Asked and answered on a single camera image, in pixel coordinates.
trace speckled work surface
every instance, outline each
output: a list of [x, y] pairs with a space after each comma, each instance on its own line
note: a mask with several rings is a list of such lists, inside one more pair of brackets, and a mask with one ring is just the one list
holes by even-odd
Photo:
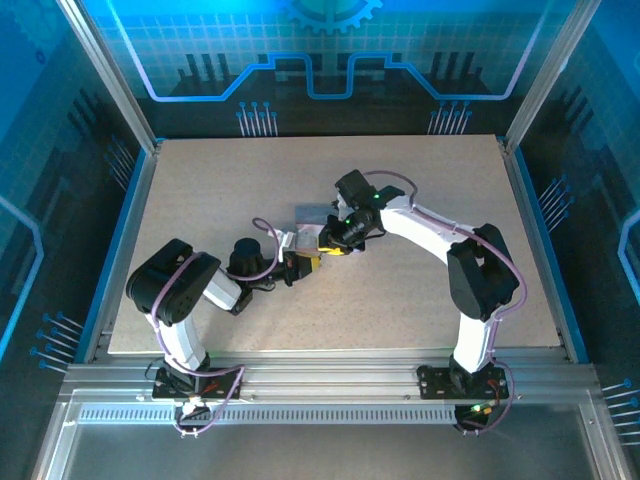
[[[255, 236], [270, 257], [272, 243], [251, 219], [292, 226], [296, 205], [331, 202], [334, 183], [354, 168], [402, 172], [419, 185], [421, 205], [461, 223], [497, 225], [530, 290], [527, 304], [505, 320], [498, 345], [558, 345], [498, 144], [489, 135], [166, 141], [131, 271], [173, 237], [226, 265], [235, 241]], [[387, 177], [372, 181], [405, 187]], [[200, 301], [195, 319], [210, 350], [416, 348], [453, 347], [459, 313], [444, 264], [387, 235], [363, 254], [325, 257], [318, 272], [292, 288], [256, 292], [238, 317]], [[125, 296], [109, 350], [159, 351], [149, 324]]]

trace robotic arm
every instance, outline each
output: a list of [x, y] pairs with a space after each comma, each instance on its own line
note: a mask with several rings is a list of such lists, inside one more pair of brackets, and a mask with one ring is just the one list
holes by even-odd
[[395, 187], [377, 191], [358, 170], [342, 177], [336, 188], [338, 216], [329, 216], [320, 233], [320, 251], [344, 255], [364, 250], [370, 232], [378, 229], [412, 241], [447, 265], [451, 298], [461, 312], [450, 374], [466, 392], [473, 374], [490, 363], [498, 309], [520, 284], [503, 261], [513, 267], [500, 231], [490, 224], [477, 229], [458, 225], [412, 204]]
[[[458, 395], [466, 397], [473, 395], [474, 385], [486, 386], [498, 309], [511, 301], [519, 286], [499, 230], [489, 224], [476, 229], [457, 225], [414, 205], [398, 188], [376, 190], [358, 170], [341, 178], [336, 188], [338, 215], [328, 216], [317, 250], [333, 255], [364, 250], [377, 229], [404, 237], [438, 257], [448, 267], [451, 297], [461, 312], [448, 372], [451, 383]], [[236, 242], [225, 271], [217, 258], [194, 255], [189, 245], [174, 239], [130, 277], [127, 296], [156, 330], [170, 375], [190, 391], [204, 391], [213, 376], [201, 373], [210, 371], [209, 357], [191, 316], [201, 296], [237, 315], [254, 290], [268, 291], [276, 281], [291, 286], [318, 267], [318, 257], [296, 251], [294, 234], [271, 233], [280, 245], [274, 260], [262, 257], [256, 240], [244, 238]]]

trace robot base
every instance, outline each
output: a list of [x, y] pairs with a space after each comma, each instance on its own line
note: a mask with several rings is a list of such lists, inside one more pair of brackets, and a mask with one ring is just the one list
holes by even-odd
[[[221, 368], [210, 367], [203, 371], [215, 372], [217, 370], [221, 370]], [[204, 400], [224, 399], [229, 394], [237, 375], [238, 372], [231, 372], [219, 377], [196, 378], [176, 372], [170, 367], [162, 367], [156, 372], [156, 381], [151, 396], [156, 400], [188, 400], [194, 395]], [[238, 385], [231, 398], [240, 398], [240, 387]]]
[[507, 379], [503, 369], [492, 364], [473, 374], [466, 374], [461, 385], [458, 372], [451, 367], [418, 367], [418, 387], [422, 400], [494, 400], [497, 385], [500, 400], [509, 398]]

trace mounting plate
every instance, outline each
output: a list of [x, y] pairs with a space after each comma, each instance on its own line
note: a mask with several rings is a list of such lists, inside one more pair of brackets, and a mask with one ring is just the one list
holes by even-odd
[[416, 373], [420, 398], [422, 400], [493, 400], [496, 392], [489, 385], [490, 380], [494, 380], [499, 386], [501, 400], [509, 398], [506, 375], [501, 368], [485, 368], [476, 372], [473, 380], [478, 387], [467, 395], [456, 389], [449, 372], [449, 367], [436, 368], [428, 365], [418, 367]]
[[[217, 370], [222, 370], [221, 367], [211, 367], [209, 368], [210, 372], [215, 372]], [[217, 382], [215, 387], [209, 388], [208, 385], [211, 385], [211, 382], [207, 384], [205, 387], [206, 392], [201, 394], [200, 396], [203, 399], [219, 399], [226, 398], [229, 389], [233, 386], [233, 382], [238, 375], [237, 371], [227, 373], [226, 375], [221, 375], [219, 377], [214, 377], [211, 379], [212, 382]], [[238, 385], [231, 398], [238, 399], [240, 398], [240, 388], [241, 385]], [[187, 392], [187, 386], [176, 380], [173, 377], [170, 377], [166, 368], [159, 368], [156, 372], [156, 381], [153, 386], [153, 394], [152, 398], [156, 400], [167, 400], [167, 399], [176, 399], [176, 400], [186, 400], [189, 398]]]

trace glass enclosure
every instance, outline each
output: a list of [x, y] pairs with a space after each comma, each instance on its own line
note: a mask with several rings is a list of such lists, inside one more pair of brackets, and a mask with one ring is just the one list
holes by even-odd
[[640, 382], [639, 24], [602, 2], [521, 145], [603, 385]]
[[140, 148], [55, 2], [1, 2], [0, 36], [0, 476], [26, 478]]
[[159, 137], [504, 134], [573, 0], [85, 0]]
[[[157, 137], [504, 135], [575, 0], [85, 0]], [[640, 383], [640, 3], [521, 144], [603, 384]], [[2, 476], [31, 471], [140, 145], [53, 0], [0, 0]]]

